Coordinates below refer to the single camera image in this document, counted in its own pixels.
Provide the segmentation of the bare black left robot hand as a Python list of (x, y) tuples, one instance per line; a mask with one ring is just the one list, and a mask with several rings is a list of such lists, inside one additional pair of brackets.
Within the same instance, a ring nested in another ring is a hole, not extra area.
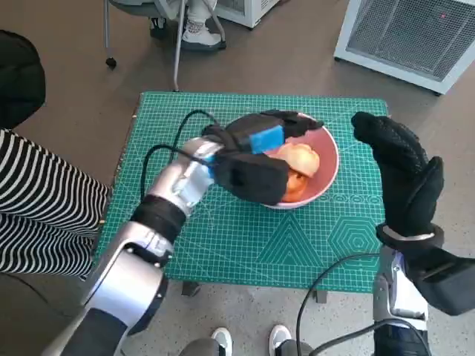
[(252, 154), (263, 154), (281, 147), (290, 137), (304, 136), (324, 126), (297, 111), (270, 110), (249, 113), (226, 126), (238, 149)]

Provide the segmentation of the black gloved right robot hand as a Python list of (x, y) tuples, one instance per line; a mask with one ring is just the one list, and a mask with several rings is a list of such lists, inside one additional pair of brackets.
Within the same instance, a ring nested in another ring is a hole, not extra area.
[(431, 234), (444, 186), (443, 161), (428, 158), (419, 138), (387, 116), (358, 112), (354, 137), (369, 145), (381, 175), (385, 225), (403, 237)]

